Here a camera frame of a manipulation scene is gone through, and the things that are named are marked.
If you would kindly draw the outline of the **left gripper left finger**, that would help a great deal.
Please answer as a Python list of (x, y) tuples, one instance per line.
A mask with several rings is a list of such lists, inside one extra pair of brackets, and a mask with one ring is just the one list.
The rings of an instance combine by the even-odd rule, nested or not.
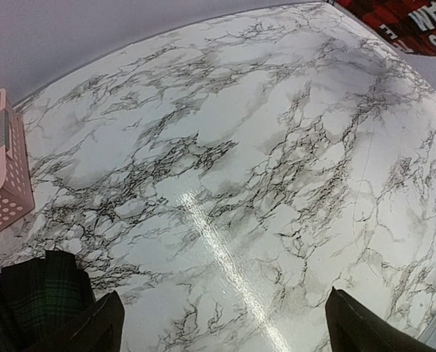
[(125, 310), (117, 292), (104, 295), (28, 351), (119, 351)]

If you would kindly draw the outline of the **red black plaid garment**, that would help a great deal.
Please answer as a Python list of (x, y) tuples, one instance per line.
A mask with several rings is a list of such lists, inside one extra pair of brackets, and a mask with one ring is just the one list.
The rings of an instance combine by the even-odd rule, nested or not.
[(436, 57), (436, 1), (341, 0), (335, 2), (406, 54)]

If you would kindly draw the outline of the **dark green plaid garment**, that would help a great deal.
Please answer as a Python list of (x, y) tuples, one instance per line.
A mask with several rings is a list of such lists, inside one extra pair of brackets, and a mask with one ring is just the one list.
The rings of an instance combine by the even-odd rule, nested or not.
[(45, 339), (95, 302), (90, 278), (73, 254), (44, 257), (0, 271), (0, 351), (22, 351)]

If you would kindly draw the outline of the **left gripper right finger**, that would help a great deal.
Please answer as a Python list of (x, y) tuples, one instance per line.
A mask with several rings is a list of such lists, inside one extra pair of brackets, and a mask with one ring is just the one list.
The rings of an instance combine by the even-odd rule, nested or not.
[(390, 326), (344, 290), (331, 290), (325, 314), (333, 351), (436, 351)]

